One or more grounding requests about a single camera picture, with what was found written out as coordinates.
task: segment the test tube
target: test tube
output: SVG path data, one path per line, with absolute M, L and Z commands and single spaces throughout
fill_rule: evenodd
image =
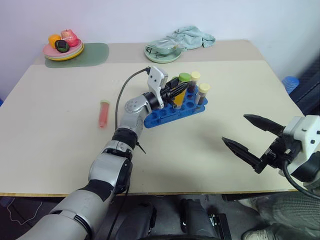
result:
M 100 101 L 99 126 L 104 128 L 108 121 L 109 102 L 107 100 Z
M 191 79 L 191 75 L 186 72 L 182 72 L 179 74 L 179 84 L 189 82 Z M 180 93 L 178 96 L 176 96 L 173 100 L 173 102 L 176 104 L 176 109 L 180 109 L 182 106 L 182 103 L 184 102 L 185 94 L 187 90 L 184 90 L 182 93 Z
M 195 92 L 196 85 L 197 85 L 197 82 L 198 82 L 200 76 L 201 76 L 200 72 L 198 72 L 198 71 L 193 71 L 191 73 L 191 83 L 188 86 L 188 93 L 193 94 Z
M 205 97 L 206 97 L 207 92 L 209 91 L 210 88 L 211 87 L 208 83 L 201 83 L 199 85 L 198 93 L 195 97 L 195 104 L 196 105 L 201 105 L 204 103 Z

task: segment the yellow plate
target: yellow plate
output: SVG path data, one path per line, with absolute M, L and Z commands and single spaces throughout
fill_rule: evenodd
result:
M 64 58 L 51 58 L 51 57 L 48 57 L 48 56 L 45 56 L 47 59 L 50 59 L 52 61 L 65 61 L 65 60 L 69 60 L 69 59 L 73 59 L 75 58 L 76 56 L 78 56 L 80 53 L 82 53 L 82 51 L 84 50 L 85 48 L 85 45 L 83 44 L 82 48 L 75 54 L 75 55 L 71 55 L 71 56 L 67 56 L 67 57 L 64 57 Z

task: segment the gray pants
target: gray pants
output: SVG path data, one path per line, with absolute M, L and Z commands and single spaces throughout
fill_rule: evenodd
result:
M 300 192 L 259 197 L 256 201 L 269 240 L 319 240 L 320 201 Z

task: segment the blue container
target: blue container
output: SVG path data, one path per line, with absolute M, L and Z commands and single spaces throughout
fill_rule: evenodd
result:
M 294 76 L 286 76 L 282 80 L 282 84 L 285 87 L 285 90 L 288 94 L 292 93 L 293 90 L 295 90 L 296 87 L 299 85 L 299 79 Z
M 177 119 L 182 119 L 193 114 L 203 112 L 208 100 L 205 98 L 200 105 L 195 104 L 198 87 L 193 93 L 186 92 L 183 99 L 183 104 L 180 109 L 175 109 L 171 104 L 168 104 L 162 109 L 153 110 L 144 120 L 144 126 L 149 129 L 161 124 L 166 124 Z

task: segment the light blue cloth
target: light blue cloth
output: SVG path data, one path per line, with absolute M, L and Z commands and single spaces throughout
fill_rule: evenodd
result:
M 196 26 L 185 26 L 177 29 L 170 36 L 148 43 L 147 47 L 150 48 L 150 51 L 168 55 L 174 51 L 185 52 L 201 46 L 208 48 L 215 41 L 216 39 L 212 35 L 200 31 Z
M 174 31 L 171 37 L 188 50 L 200 48 L 202 45 L 204 48 L 208 48 L 216 41 L 212 35 L 200 31 L 196 26 L 181 27 Z

